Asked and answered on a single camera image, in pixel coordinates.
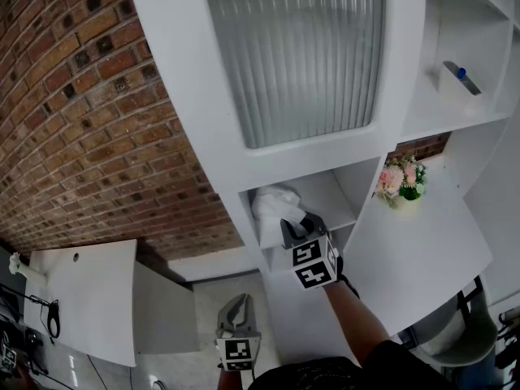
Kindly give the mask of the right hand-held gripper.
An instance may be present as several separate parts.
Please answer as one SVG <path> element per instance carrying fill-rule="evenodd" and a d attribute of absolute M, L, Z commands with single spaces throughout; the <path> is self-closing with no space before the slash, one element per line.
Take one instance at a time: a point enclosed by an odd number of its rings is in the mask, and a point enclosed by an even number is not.
<path fill-rule="evenodd" d="M 304 290 L 321 288 L 339 279 L 339 252 L 318 215 L 305 213 L 297 227 L 281 219 L 280 230 L 291 272 Z"/>

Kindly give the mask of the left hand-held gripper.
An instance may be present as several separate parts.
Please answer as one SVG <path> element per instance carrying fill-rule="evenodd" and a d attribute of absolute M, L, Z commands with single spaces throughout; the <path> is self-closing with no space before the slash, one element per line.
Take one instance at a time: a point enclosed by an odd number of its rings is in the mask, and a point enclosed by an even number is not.
<path fill-rule="evenodd" d="M 261 344 L 254 301 L 242 293 L 232 298 L 217 318 L 215 347 L 225 371 L 253 371 Z"/>

